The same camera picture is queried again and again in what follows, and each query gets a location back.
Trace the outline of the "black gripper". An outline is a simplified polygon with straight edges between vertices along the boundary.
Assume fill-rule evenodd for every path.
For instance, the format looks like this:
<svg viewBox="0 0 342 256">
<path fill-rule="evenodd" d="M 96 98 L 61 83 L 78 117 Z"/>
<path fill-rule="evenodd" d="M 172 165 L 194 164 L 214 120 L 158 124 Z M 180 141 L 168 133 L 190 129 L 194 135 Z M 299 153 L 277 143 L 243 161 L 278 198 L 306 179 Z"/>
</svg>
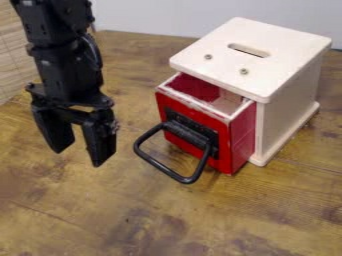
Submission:
<svg viewBox="0 0 342 256">
<path fill-rule="evenodd" d="M 116 153 L 114 101 L 102 92 L 103 60 L 94 37 L 86 33 L 61 44 L 27 45 L 41 82 L 29 84 L 32 114 L 45 142 L 61 153 L 75 142 L 71 124 L 83 124 L 92 165 Z"/>
</svg>

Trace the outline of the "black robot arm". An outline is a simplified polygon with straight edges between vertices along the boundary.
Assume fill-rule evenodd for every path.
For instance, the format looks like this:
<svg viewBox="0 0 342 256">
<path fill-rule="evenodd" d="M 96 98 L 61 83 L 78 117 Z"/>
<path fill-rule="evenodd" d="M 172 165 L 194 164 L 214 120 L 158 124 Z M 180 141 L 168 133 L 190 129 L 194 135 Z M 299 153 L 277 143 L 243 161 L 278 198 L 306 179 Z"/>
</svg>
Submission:
<svg viewBox="0 0 342 256">
<path fill-rule="evenodd" d="M 103 60 L 88 33 L 95 17 L 90 0 L 9 0 L 27 35 L 41 82 L 25 90 L 36 125 L 51 149 L 60 153 L 83 130 L 94 166 L 116 152 L 114 101 L 100 91 Z"/>
</svg>

